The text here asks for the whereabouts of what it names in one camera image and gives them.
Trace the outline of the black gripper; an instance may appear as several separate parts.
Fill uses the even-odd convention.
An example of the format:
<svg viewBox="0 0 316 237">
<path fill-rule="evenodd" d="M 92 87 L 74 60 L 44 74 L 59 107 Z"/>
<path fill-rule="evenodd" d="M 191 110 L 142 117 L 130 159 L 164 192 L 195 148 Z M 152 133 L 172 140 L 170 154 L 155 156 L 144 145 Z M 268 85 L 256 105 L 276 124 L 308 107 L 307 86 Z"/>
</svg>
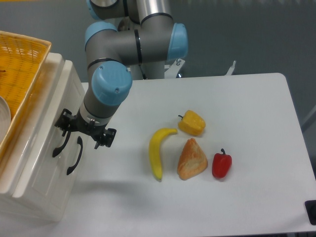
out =
<svg viewBox="0 0 316 237">
<path fill-rule="evenodd" d="M 54 126 L 62 130 L 62 136 L 70 129 L 90 136 L 96 142 L 94 149 L 100 146 L 111 147 L 117 132 L 114 128 L 105 129 L 105 125 L 99 125 L 94 120 L 86 122 L 81 115 L 74 117 L 68 109 L 62 110 Z"/>
</svg>

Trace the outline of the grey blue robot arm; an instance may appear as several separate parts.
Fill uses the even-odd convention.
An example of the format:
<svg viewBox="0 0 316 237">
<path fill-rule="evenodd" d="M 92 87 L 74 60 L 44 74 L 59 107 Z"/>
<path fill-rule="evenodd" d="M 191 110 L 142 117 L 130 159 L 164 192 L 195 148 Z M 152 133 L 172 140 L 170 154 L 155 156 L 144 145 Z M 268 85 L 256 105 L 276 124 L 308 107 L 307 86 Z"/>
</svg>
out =
<svg viewBox="0 0 316 237">
<path fill-rule="evenodd" d="M 107 124 L 132 86 L 128 67 L 186 56 L 188 35 L 166 0 L 89 0 L 87 6 L 96 19 L 85 32 L 88 90 L 78 112 L 64 109 L 55 126 L 66 140 L 80 132 L 110 147 L 116 130 Z"/>
</svg>

